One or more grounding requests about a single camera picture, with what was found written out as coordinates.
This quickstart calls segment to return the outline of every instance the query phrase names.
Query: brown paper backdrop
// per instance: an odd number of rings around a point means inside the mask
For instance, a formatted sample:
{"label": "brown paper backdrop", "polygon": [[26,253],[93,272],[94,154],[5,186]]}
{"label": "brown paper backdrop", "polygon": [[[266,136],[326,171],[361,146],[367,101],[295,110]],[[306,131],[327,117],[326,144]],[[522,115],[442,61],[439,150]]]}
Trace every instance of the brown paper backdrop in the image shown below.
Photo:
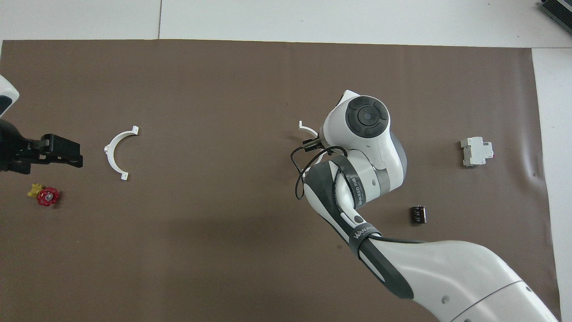
{"label": "brown paper backdrop", "polygon": [[[345,89],[384,101],[408,156],[361,209],[390,237],[500,255],[559,316],[530,49],[230,41],[5,41],[27,138],[82,169],[0,174],[2,321],[434,321],[378,283],[307,201],[289,153]],[[120,143],[120,180],[104,146]],[[459,140],[496,158],[462,167]],[[62,191],[56,207],[26,196]],[[411,206],[428,224],[409,225]]]}

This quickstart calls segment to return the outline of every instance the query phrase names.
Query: robotic arm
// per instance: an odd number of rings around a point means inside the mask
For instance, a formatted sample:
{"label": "robotic arm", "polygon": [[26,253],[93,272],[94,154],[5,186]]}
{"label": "robotic arm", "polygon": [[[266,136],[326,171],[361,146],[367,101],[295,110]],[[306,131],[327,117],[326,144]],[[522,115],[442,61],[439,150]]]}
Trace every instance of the robotic arm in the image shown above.
{"label": "robotic arm", "polygon": [[557,321],[487,248],[462,241],[385,238],[359,215],[357,209],[403,183],[407,160],[390,125],[381,101],[346,91],[314,142],[342,147],[347,156],[315,164],[305,173],[310,205],[393,294],[416,301],[440,321]]}
{"label": "robotic arm", "polygon": [[[0,75],[0,117],[18,98],[18,91]],[[0,171],[30,174],[32,163],[65,163],[81,168],[84,158],[76,142],[54,134],[40,140],[25,139],[15,126],[0,119]]]}

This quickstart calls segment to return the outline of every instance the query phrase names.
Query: white robotic arm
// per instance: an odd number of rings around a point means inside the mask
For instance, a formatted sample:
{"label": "white robotic arm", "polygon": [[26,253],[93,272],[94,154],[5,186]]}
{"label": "white robotic arm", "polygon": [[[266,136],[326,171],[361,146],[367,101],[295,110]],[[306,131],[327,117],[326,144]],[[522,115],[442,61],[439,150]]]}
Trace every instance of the white robotic arm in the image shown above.
{"label": "white robotic arm", "polygon": [[0,118],[20,97],[20,93],[0,75]]}
{"label": "white robotic arm", "polygon": [[538,296],[496,254],[462,241],[414,242],[382,237],[356,209],[399,187],[407,161],[390,132],[386,106],[346,91],[320,131],[336,156],[306,172],[310,205],[395,295],[446,322],[557,321]]}

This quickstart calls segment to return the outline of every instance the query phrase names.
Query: white semicircular clamp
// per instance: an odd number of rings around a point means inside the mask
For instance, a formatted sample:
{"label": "white semicircular clamp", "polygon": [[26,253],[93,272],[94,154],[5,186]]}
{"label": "white semicircular clamp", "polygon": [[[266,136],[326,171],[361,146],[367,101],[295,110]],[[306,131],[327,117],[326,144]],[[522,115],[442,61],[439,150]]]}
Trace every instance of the white semicircular clamp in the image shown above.
{"label": "white semicircular clamp", "polygon": [[[317,137],[318,137],[318,132],[314,131],[312,128],[303,126],[303,125],[302,125],[302,121],[299,121],[299,122],[298,122],[298,129],[299,129],[300,131],[304,131],[304,132],[310,133],[314,138],[317,138]],[[316,161],[314,162],[314,164],[320,163],[320,162],[321,162],[321,159],[323,158],[323,156],[324,156],[324,155],[321,154],[321,155],[318,157],[318,160],[316,160]],[[308,170],[310,170],[310,168],[312,168],[312,167],[308,167],[308,168],[306,169],[306,171],[304,172],[304,174],[302,175],[302,177],[306,177],[306,172],[308,172]]]}
{"label": "white semicircular clamp", "polygon": [[139,133],[139,128],[134,125],[133,130],[119,133],[116,137],[113,138],[113,140],[111,140],[111,143],[109,143],[104,148],[105,153],[108,155],[109,165],[113,168],[113,170],[121,174],[121,180],[127,180],[127,176],[129,175],[129,173],[121,170],[117,166],[117,163],[115,163],[113,152],[115,151],[115,147],[117,146],[117,143],[119,143],[119,141],[121,141],[123,138],[127,138],[128,136],[137,135],[138,133]]}

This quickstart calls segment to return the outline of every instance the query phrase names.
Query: white circuit breaker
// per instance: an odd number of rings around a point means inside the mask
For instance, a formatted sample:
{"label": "white circuit breaker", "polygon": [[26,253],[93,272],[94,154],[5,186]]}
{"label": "white circuit breaker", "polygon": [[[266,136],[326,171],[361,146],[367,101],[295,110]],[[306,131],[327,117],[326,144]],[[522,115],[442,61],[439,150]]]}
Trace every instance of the white circuit breaker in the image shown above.
{"label": "white circuit breaker", "polygon": [[485,164],[487,163],[486,159],[495,157],[492,153],[492,144],[483,142],[483,138],[480,136],[461,140],[461,147],[464,153],[463,165],[466,167]]}

